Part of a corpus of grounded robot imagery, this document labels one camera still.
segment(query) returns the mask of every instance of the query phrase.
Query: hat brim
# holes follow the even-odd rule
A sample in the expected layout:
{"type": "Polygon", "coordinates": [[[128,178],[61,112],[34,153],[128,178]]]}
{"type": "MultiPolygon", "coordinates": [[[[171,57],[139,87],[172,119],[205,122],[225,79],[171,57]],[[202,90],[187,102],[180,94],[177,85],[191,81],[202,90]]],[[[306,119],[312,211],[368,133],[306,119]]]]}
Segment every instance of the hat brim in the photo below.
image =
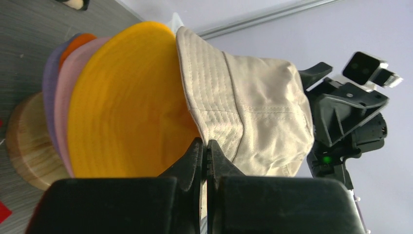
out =
{"type": "Polygon", "coordinates": [[[158,176],[199,133],[186,107],[174,34],[143,22],[89,60],[69,109],[76,177],[158,176]]]}
{"type": "Polygon", "coordinates": [[[55,131],[55,93],[57,77],[59,75],[59,61],[60,57],[69,44],[81,34],[74,35],[67,42],[59,45],[48,57],[43,69],[42,92],[44,111],[47,119],[47,129],[49,131],[50,139],[57,153],[60,152],[55,131]]]}
{"type": "Polygon", "coordinates": [[[67,120],[69,103],[77,78],[92,55],[110,38],[94,39],[74,50],[64,61],[56,86],[55,130],[60,157],[70,174],[74,177],[67,147],[67,120]]]}

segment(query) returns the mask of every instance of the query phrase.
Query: gray floor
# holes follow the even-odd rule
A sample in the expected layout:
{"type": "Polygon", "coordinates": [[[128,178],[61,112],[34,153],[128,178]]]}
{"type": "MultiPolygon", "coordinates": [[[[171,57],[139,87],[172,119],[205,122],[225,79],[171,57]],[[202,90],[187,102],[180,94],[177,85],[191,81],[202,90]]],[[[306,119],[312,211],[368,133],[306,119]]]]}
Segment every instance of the gray floor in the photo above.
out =
{"type": "MultiPolygon", "coordinates": [[[[113,36],[139,22],[115,0],[91,0],[86,12],[54,0],[0,0],[0,141],[14,107],[41,91],[43,66],[56,46],[79,32],[113,36]]],[[[42,191],[15,172],[0,146],[0,200],[13,214],[1,234],[23,233],[42,191]]]]}

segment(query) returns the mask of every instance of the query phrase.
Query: stack of hats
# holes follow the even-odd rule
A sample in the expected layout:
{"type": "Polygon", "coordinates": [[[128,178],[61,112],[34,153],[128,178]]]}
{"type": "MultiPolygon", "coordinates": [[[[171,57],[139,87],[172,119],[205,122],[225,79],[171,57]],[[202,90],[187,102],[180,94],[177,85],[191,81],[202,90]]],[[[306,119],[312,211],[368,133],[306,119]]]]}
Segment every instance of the stack of hats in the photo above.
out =
{"type": "Polygon", "coordinates": [[[195,137],[217,140],[246,175],[294,176],[314,141],[293,64],[233,56],[156,22],[60,45],[45,66],[43,99],[71,177],[158,176],[195,137]]]}

